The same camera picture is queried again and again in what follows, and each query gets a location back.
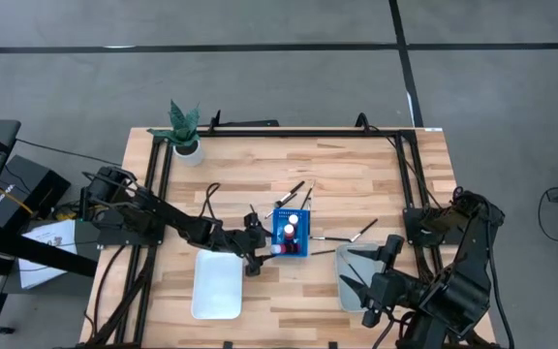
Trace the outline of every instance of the wooden table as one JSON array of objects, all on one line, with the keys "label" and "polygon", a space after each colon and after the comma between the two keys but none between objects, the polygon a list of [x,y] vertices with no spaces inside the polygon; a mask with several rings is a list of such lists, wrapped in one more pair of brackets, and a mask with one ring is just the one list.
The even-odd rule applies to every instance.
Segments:
[{"label": "wooden table", "polygon": [[[445,136],[440,130],[416,132],[427,186],[440,203],[447,203],[455,179]],[[133,172],[139,183],[144,181],[151,141],[145,128],[131,130],[123,167]],[[188,214],[199,214],[205,188],[219,181],[221,188],[212,197],[214,211],[226,228],[242,228],[249,204],[266,213],[271,203],[299,181],[310,183],[316,179],[312,235],[350,238],[373,218],[379,218],[359,242],[384,244],[389,234],[405,236],[398,160],[384,138],[203,138],[201,143],[206,154],[201,165],[188,168],[174,159],[170,169],[167,201]],[[406,156],[412,161],[406,148]],[[411,179],[416,188],[412,174]],[[307,185],[289,206],[300,205]],[[417,190],[413,191],[418,203]],[[270,228],[270,220],[264,225]],[[339,243],[315,240],[309,250],[334,248]],[[102,251],[87,307],[89,314],[93,313],[100,278],[116,249]],[[99,327],[121,300],[130,249],[121,253],[109,272],[100,300]],[[442,247],[441,251],[445,264],[450,263],[455,248]],[[270,260],[260,276],[244,279],[239,317],[229,321],[196,320],[191,315],[191,297],[197,253],[175,230],[166,230],[158,249],[143,347],[222,347],[229,340],[235,348],[327,347],[329,341],[337,341],[340,348],[366,348],[386,325],[383,319],[375,329],[366,329],[360,324],[361,313],[340,309],[333,254]],[[407,243],[395,267],[417,275],[415,255]],[[128,340],[133,337],[137,309],[136,304],[131,306]],[[396,308],[395,316],[399,318],[404,311]],[[487,315],[477,331],[494,341]],[[90,326],[85,321],[80,340],[89,335]],[[381,348],[394,348],[396,338],[397,327]]]}]

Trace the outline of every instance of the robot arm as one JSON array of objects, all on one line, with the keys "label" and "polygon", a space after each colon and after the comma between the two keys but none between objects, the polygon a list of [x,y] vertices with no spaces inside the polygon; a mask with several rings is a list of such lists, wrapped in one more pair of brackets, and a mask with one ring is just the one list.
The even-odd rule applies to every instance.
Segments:
[{"label": "robot arm", "polygon": [[454,192],[450,207],[427,210],[420,225],[431,234],[444,235],[456,226],[464,233],[453,262],[430,283],[393,268],[403,237],[389,236],[387,245],[375,253],[349,249],[361,257],[385,262],[383,270],[372,276],[370,287],[340,276],[367,309],[362,325],[376,326],[383,313],[392,319],[390,314],[399,305],[415,313],[407,331],[396,341],[398,348],[438,349],[447,345],[447,332],[459,340],[473,337],[473,328],[490,306],[490,279],[485,269],[504,217],[486,198],[461,188]]},{"label": "robot arm", "polygon": [[260,274],[260,267],[272,256],[256,256],[265,247],[264,229],[256,212],[244,216],[244,230],[224,230],[223,221],[205,216],[190,216],[139,186],[135,176],[115,167],[103,167],[97,174],[86,174],[92,182],[86,188],[88,202],[116,210],[124,226],[140,235],[168,225],[187,243],[214,252],[232,252],[249,262],[248,276]]}]

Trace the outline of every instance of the blue basket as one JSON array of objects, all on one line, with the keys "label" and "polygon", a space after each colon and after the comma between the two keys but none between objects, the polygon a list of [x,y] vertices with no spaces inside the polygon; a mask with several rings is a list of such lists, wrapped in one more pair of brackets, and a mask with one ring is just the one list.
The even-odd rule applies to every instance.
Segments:
[{"label": "blue basket", "polygon": [[285,241],[283,228],[288,224],[288,217],[295,214],[298,226],[294,240],[298,245],[298,253],[279,254],[277,257],[307,257],[309,245],[309,210],[293,208],[276,208],[272,211],[272,244],[283,244]]}]

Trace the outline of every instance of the white flower pot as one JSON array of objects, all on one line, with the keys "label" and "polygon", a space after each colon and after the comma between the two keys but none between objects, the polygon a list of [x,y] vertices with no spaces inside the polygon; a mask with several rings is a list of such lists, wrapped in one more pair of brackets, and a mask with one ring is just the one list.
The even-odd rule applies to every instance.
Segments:
[{"label": "white flower pot", "polygon": [[173,153],[178,158],[180,163],[186,166],[194,167],[203,161],[205,154],[203,153],[202,143],[200,141],[196,141],[196,143],[197,148],[192,153],[184,153],[185,151],[183,151],[184,154],[181,154],[178,152],[176,146],[173,146]]}]

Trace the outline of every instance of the white tray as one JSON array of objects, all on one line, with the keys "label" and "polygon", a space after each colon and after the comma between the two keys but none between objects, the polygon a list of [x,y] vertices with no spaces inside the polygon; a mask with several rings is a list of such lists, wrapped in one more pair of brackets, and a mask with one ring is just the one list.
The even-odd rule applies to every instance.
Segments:
[{"label": "white tray", "polygon": [[195,261],[191,313],[196,319],[229,320],[242,309],[242,259],[200,250]]}]

